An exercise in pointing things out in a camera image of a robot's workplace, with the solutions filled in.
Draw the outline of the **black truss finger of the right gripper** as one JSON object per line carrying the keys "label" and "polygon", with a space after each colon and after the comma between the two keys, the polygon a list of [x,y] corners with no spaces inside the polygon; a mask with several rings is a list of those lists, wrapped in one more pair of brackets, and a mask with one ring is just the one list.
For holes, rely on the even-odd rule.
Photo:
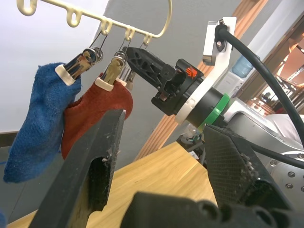
{"label": "black truss finger of the right gripper", "polygon": [[131,70],[158,90],[163,89],[165,84],[176,76],[174,67],[145,49],[123,47],[123,52],[127,55]]}

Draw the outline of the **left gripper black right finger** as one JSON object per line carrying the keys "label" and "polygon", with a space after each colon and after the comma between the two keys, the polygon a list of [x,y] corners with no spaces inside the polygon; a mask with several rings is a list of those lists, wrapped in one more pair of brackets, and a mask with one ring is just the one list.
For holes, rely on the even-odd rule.
{"label": "left gripper black right finger", "polygon": [[219,206],[292,210],[292,204],[244,138],[207,125],[204,140],[208,177]]}

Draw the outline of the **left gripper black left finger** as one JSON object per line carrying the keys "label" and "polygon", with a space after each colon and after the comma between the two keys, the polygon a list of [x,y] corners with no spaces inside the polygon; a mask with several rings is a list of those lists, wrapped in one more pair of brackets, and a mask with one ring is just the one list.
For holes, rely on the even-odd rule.
{"label": "left gripper black left finger", "polygon": [[84,228],[107,204],[125,110],[112,110],[74,144],[40,204],[31,228]]}

